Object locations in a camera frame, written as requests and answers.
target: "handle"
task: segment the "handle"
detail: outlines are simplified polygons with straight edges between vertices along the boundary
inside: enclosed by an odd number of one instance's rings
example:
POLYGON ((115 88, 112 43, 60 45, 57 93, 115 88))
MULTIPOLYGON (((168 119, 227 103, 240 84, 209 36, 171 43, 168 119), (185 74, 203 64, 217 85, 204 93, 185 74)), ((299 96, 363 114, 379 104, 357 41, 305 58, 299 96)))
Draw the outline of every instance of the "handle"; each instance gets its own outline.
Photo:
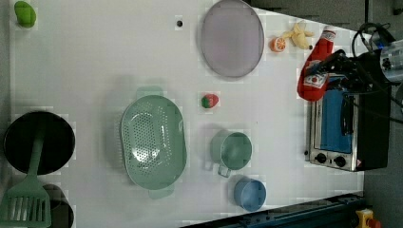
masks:
POLYGON ((229 169, 229 168, 227 168, 227 167, 225 167, 225 166, 222 166, 222 165, 220 164, 220 167, 219 167, 219 175, 221 175, 221 176, 223 176, 223 177, 225 177, 225 178, 229 178, 229 176, 231 175, 231 169, 229 169), (227 171, 226 171, 226 174, 223 174, 222 171, 223 171, 225 168, 227 169, 227 171))
POLYGON ((36 130, 35 138, 33 140, 32 154, 30 155, 29 171, 27 176, 37 176, 39 162, 41 160, 46 129, 45 122, 40 120, 37 127, 38 129, 36 130))
POLYGON ((149 95, 163 96, 163 90, 159 86, 142 86, 137 89, 136 99, 139 100, 142 97, 149 95))
POLYGON ((340 127, 341 135, 353 134, 354 97, 343 97, 341 103, 340 127))
POLYGON ((148 190, 148 196, 153 200, 161 199, 170 196, 175 190, 175 185, 171 184, 163 189, 148 190))

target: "blue mug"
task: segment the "blue mug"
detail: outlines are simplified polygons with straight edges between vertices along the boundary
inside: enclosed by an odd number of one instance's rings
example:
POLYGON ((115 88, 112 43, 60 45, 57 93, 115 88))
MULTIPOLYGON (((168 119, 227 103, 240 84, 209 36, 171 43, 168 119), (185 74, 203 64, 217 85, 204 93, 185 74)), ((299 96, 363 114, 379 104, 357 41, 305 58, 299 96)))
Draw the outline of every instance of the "blue mug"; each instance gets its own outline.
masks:
POLYGON ((235 185, 234 198, 237 205, 254 212, 266 201, 266 188, 260 181, 244 177, 235 185))

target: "green toy fruit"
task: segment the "green toy fruit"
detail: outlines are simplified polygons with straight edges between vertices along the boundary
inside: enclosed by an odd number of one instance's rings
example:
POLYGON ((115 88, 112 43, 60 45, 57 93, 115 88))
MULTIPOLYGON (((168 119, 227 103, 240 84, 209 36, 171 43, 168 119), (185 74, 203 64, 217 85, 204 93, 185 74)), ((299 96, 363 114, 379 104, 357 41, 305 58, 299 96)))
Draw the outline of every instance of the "green toy fruit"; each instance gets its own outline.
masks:
POLYGON ((36 12, 33 7, 23 1, 18 1, 14 5, 15 15, 18 24, 24 28, 32 28, 36 21, 36 12))

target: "red toy fruit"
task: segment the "red toy fruit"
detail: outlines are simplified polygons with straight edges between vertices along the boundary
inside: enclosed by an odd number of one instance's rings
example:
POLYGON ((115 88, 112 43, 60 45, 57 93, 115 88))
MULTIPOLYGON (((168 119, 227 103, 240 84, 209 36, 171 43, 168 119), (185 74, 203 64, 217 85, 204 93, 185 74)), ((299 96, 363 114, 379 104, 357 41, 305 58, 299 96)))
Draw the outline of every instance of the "red toy fruit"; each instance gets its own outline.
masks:
POLYGON ((215 94, 206 94, 201 98, 201 106, 204 108, 212 108, 219 102, 219 97, 215 94))

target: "green spatula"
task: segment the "green spatula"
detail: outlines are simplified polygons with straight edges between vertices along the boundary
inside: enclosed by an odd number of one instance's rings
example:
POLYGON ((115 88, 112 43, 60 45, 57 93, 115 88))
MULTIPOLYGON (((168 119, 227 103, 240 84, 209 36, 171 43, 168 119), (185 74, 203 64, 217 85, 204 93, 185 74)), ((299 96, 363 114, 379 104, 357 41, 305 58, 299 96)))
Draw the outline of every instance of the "green spatula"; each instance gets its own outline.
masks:
POLYGON ((33 142, 29 171, 24 180, 9 189, 0 205, 0 226, 49 227, 50 200, 37 179, 45 138, 45 123, 39 122, 33 142))

